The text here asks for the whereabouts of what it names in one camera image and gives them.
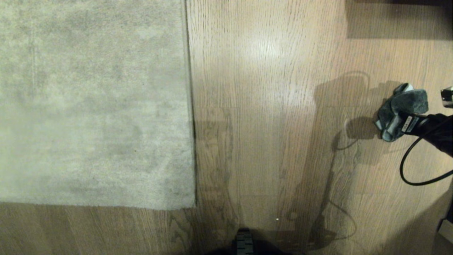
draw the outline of wood grain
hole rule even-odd
[[[439,96],[453,82],[442,9],[358,0],[187,9],[197,207],[4,203],[0,254],[203,254],[242,226],[294,253],[448,254],[435,231],[451,178],[405,185],[397,169],[414,138],[386,143],[372,125],[402,82],[427,90],[430,113],[452,114]],[[421,181],[451,165],[421,143],[406,169]]]

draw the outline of label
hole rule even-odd
[[[417,124],[417,122],[419,121],[419,119],[420,119],[419,117],[414,117],[414,121],[407,128],[407,133],[412,132],[412,129],[414,129],[414,127]]]
[[[401,131],[406,132],[407,127],[409,126],[411,120],[412,120],[412,116],[407,117],[406,122],[404,123],[404,126],[401,129]]]

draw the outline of gray cloth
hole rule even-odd
[[[0,1],[0,201],[194,206],[184,13]]]
[[[428,111],[428,96],[424,89],[414,89],[409,83],[398,86],[391,96],[379,109],[378,120],[375,122],[381,137],[387,142],[393,142],[404,135],[402,132],[403,119],[399,113],[423,114]]]

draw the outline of white sticker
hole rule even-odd
[[[407,117],[406,122],[404,123],[404,126],[401,129],[401,131],[406,132],[407,127],[409,126],[411,120],[412,120],[412,116]]]

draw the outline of black cable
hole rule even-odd
[[[404,153],[404,156],[403,158],[401,159],[401,164],[400,164],[400,176],[401,176],[401,179],[403,179],[403,181],[409,185],[412,185],[412,186],[423,186],[423,185],[428,185],[428,184],[431,184],[431,183],[435,183],[437,181],[440,181],[442,179],[445,179],[447,178],[448,176],[450,175],[453,175],[453,170],[439,176],[439,177],[436,177],[434,179],[431,179],[429,181],[423,181],[423,182],[410,182],[408,181],[405,177],[404,177],[404,172],[403,172],[403,168],[404,168],[404,162],[406,161],[406,158],[407,156],[409,155],[410,151],[412,151],[412,149],[417,145],[417,143],[420,142],[420,140],[422,140],[425,136],[429,135],[431,132],[433,132],[434,130],[438,129],[439,127],[441,127],[442,125],[444,125],[445,123],[447,123],[448,121],[451,121],[453,118],[453,115],[452,116],[449,116],[448,118],[446,118],[444,121],[442,121],[441,123],[439,123],[437,126],[433,127],[432,129],[428,130],[426,133],[424,133],[423,135],[421,135],[419,138],[417,138],[417,140],[415,140],[415,142],[413,142],[411,144],[411,146],[409,147],[409,149],[407,149],[406,153]]]

